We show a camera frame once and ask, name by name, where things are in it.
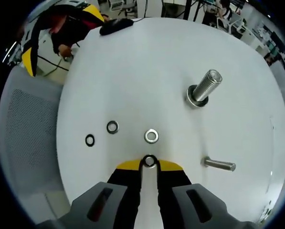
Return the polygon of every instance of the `white wall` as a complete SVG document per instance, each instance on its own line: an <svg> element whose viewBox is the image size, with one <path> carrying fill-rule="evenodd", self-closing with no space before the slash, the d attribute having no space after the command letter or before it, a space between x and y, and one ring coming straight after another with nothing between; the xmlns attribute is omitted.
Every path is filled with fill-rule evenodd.
<svg viewBox="0 0 285 229"><path fill-rule="evenodd" d="M254 7L252 7L250 4L245 3L243 6L243 9L241 10L241 17L248 20L254 10Z"/></svg>
<svg viewBox="0 0 285 229"><path fill-rule="evenodd" d="M247 2L243 6L241 17L246 19L249 29L256 28L259 23L263 23L270 31L274 31L282 42L285 43L285 37L280 29L268 17L264 16Z"/></svg>

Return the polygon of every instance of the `metal washer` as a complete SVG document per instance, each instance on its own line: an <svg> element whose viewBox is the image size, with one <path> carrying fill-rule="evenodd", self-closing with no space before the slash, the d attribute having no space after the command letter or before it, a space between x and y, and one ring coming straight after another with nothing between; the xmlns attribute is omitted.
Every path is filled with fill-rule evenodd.
<svg viewBox="0 0 285 229"><path fill-rule="evenodd" d="M115 130L110 130L109 129L111 124L114 124L116 126ZM113 134L115 134L115 133L117 133L119 131L119 124L116 121L110 121L110 122L107 123L106 130L107 130L108 133L113 135Z"/></svg>
<svg viewBox="0 0 285 229"><path fill-rule="evenodd" d="M155 139L154 139L154 140L151 140L151 139L148 138L148 134L150 134L150 133L155 134ZM153 144L153 143L156 143L156 142L158 141L158 139L159 139L159 134L158 134L158 132L157 132L156 130L154 130L154 129L149 129L149 130L146 131L146 133L144 134L144 139L145 139L145 141L146 141L147 143Z"/></svg>
<svg viewBox="0 0 285 229"><path fill-rule="evenodd" d="M152 164L148 164L147 160L148 159L152 159L153 163ZM157 158L154 155L145 155L142 159L143 165L147 168L154 168L159 162L157 160Z"/></svg>

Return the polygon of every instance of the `black pole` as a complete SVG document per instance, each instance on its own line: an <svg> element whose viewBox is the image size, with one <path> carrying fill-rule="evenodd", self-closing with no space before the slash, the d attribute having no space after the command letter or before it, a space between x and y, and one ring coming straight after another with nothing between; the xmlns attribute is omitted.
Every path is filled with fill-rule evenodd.
<svg viewBox="0 0 285 229"><path fill-rule="evenodd" d="M184 12L184 18L183 18L184 20L188 20L188 18L189 18L191 3L192 3L192 0L187 0L187 1L186 1L185 12Z"/></svg>
<svg viewBox="0 0 285 229"><path fill-rule="evenodd" d="M195 15L194 15L194 18L193 18L193 21L196 20L197 16L198 16L198 13L199 13L199 9L200 9L200 6L201 6L201 3L203 2L203 0L199 0L199 3L198 3L198 6L196 8L196 11L195 11Z"/></svg>

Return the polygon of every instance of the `upright bolt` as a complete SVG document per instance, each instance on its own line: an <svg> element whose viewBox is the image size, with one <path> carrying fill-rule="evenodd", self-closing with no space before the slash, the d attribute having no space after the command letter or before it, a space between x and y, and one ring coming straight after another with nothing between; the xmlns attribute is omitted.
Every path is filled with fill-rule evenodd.
<svg viewBox="0 0 285 229"><path fill-rule="evenodd" d="M203 101L221 82L221 75L216 70L209 70L192 92L192 97L197 102Z"/></svg>
<svg viewBox="0 0 285 229"><path fill-rule="evenodd" d="M206 167L210 166L210 167L220 168L220 169L224 169L224 170L228 170L232 172L236 169L235 163L211 160L210 157L208 156L202 160L202 164Z"/></svg>
<svg viewBox="0 0 285 229"><path fill-rule="evenodd" d="M186 94L186 102L192 107L204 107L208 96L222 82L221 75L216 70L209 70L199 85L191 85Z"/></svg>

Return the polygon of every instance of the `black cable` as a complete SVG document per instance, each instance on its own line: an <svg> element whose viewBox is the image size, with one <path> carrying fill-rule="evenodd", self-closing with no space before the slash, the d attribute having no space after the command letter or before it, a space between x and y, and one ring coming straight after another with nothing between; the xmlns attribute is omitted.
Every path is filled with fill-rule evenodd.
<svg viewBox="0 0 285 229"><path fill-rule="evenodd" d="M194 3L191 4L190 8L197 2L198 0L195 0ZM178 18L180 15L182 15L183 13L185 13L185 11L183 11L182 13L180 13L179 15L177 15L175 18Z"/></svg>
<svg viewBox="0 0 285 229"><path fill-rule="evenodd" d="M54 64L54 63L52 63L51 61L47 60L46 58L43 58L42 56L39 56L39 55L37 55L37 56L38 56L39 58L43 59L44 61L47 61L48 63L50 63L50 64L52 64L52 65L54 65L54 66L56 66L56 67L58 67L58 68L64 69L65 71L69 71L68 69L65 69L65 68L63 68L63 67L61 67L61 66L58 66L57 64Z"/></svg>
<svg viewBox="0 0 285 229"><path fill-rule="evenodd" d="M137 20L137 21L135 21L135 22L141 21L141 20L143 20L143 19L146 18L147 9L148 9L148 0L146 0L146 5L145 5L145 8L144 8L144 15L143 15L143 18L141 18L141 19L139 19L139 20Z"/></svg>

